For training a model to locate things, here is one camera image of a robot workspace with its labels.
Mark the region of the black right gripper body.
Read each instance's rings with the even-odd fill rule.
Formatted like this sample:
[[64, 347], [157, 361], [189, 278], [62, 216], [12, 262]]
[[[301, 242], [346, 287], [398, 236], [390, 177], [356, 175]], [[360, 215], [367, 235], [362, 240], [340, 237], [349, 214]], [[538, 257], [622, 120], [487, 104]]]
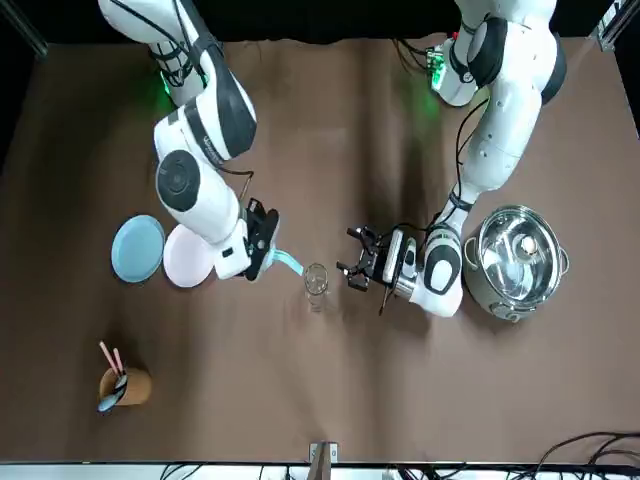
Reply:
[[248, 232], [248, 251], [251, 261], [253, 258], [261, 260], [267, 255], [275, 235], [276, 231], [273, 235], [250, 235]]

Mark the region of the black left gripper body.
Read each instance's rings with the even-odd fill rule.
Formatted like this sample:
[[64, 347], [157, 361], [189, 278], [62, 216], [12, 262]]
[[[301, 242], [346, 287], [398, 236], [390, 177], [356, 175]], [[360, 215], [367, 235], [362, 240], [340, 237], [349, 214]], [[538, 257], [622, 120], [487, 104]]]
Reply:
[[385, 245], [364, 243], [360, 254], [360, 271], [367, 281], [381, 279], [385, 263]]

